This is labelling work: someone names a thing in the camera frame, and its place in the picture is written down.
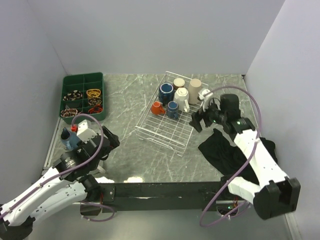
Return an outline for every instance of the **mug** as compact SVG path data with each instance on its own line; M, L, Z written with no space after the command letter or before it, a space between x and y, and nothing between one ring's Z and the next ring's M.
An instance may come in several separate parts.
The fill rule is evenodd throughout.
M172 86L170 83L166 82L159 87L158 98L163 107L174 99L174 94L174 86Z
M165 114L166 110L161 106L159 101L155 101L151 106L151 112L155 115Z
M166 108L166 114L169 118L178 119L178 103L175 101L170 101Z
M66 147L67 150L72 151L78 147L78 142L80 142L80 138L77 137L77 134L73 131L68 131L65 127L62 130L60 135L61 143Z
M178 77L175 80L173 80L173 89L177 90L178 88L183 88L185 84L186 84L185 80Z
M196 104L199 102L198 93L202 89L202 82L199 79L192 79L190 81L188 91L189 91L189 104Z
M179 87L174 94L173 101L178 103L178 109L180 111L189 112L190 106L188 103L189 100L189 92L185 87Z

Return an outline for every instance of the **green compartment box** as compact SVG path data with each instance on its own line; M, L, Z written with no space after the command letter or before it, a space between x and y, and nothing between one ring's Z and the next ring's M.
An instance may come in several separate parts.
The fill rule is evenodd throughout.
M76 108L79 112L84 114L88 114L88 110L93 108L88 104L88 96L87 90L89 89L100 89L101 97L102 97L102 108L103 111L100 113L91 114L98 121L102 121L106 118L106 108L105 108L105 82L104 75L102 72L94 72L94 73L86 73L86 74L78 74L78 75L70 75L66 76L63 79L62 85L62 94L61 94L61 102L60 102L60 111L59 117L65 121L67 124L71 124L73 116L70 117L61 117L60 113L62 110L66 109L66 106L69 108ZM64 96L67 93L78 90L82 92L83 98L79 100L73 101L64 101ZM79 117L76 119L75 123L78 124L81 121L85 120L85 117Z

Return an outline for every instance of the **wall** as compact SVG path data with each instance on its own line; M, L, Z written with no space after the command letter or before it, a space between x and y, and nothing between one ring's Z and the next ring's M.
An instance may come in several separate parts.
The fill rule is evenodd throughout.
M283 217L261 220L254 209L210 228L199 226L200 210L118 212L108 222L81 219L72 205L35 227L28 240L291 240ZM110 215L100 214L97 219ZM205 223L218 218L209 212Z
M0 1L0 203L39 178L65 71L26 0Z
M245 74L284 0L28 2L71 74Z
M319 239L320 1L286 0L246 75L265 137L301 183L295 217L303 239Z

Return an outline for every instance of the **red mug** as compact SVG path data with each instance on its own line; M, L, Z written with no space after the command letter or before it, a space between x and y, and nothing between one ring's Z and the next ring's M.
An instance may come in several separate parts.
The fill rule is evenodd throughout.
M155 101L151 106L151 112L155 115L165 114L166 110L162 107L161 102Z

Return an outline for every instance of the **white wire rack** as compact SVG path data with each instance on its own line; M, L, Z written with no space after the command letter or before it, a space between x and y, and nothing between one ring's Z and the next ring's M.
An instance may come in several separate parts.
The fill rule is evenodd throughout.
M151 113L151 106L154 101L158 101L159 87L163 83L173 83L176 78L182 78L185 81L185 88L188 88L191 78L166 71L160 84L157 86L154 94L145 107L139 122L135 126L135 133L141 140L148 140L160 146L173 150L177 155L182 156L185 153L190 140L193 127L189 125L192 120L191 114L198 111L200 104L190 105L190 112L178 112L178 119L169 118L166 114L154 115Z

